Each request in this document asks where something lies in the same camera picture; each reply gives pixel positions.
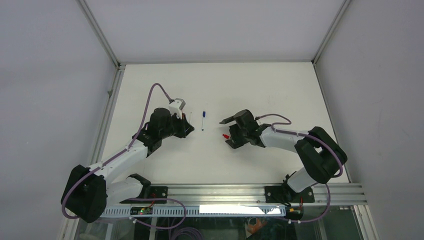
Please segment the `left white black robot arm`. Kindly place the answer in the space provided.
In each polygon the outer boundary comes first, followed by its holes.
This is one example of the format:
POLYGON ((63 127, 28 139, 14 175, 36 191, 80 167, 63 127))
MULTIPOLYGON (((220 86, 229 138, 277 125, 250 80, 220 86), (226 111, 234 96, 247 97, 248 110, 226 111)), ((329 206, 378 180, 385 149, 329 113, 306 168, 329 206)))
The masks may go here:
POLYGON ((129 145, 111 160, 88 167, 79 164, 72 169, 60 200, 62 213, 68 217, 67 211, 71 211, 74 219, 92 223, 113 205, 134 200, 147 202, 154 195, 149 180, 137 173, 121 181, 115 181, 116 178, 158 150, 164 139, 183 139, 194 130, 184 113, 178 115, 166 108, 156 108, 129 145))

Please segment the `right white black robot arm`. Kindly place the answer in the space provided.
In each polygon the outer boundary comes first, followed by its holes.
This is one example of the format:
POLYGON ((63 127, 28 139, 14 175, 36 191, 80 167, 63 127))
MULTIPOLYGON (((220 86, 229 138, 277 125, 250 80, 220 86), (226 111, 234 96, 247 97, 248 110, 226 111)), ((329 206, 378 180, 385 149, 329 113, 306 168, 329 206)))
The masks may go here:
POLYGON ((226 143, 232 149, 246 144, 261 148, 278 148, 298 155, 303 166, 288 175, 281 184, 278 200, 296 202, 302 191, 314 184, 326 184, 332 178, 340 177, 348 157, 336 141, 320 126, 308 131, 294 131, 278 128, 279 123, 259 124, 260 116, 254 116, 248 109, 220 121, 229 124, 226 143))

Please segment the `white blue-tip pen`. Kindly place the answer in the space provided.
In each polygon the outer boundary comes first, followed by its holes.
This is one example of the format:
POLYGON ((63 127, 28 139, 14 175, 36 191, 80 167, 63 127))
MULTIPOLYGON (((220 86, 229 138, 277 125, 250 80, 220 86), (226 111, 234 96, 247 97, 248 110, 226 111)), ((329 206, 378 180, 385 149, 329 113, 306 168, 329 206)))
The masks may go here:
POLYGON ((201 130, 204 131, 205 129, 205 119, 206 119, 206 111, 202 112, 202 119, 201 119, 201 130))

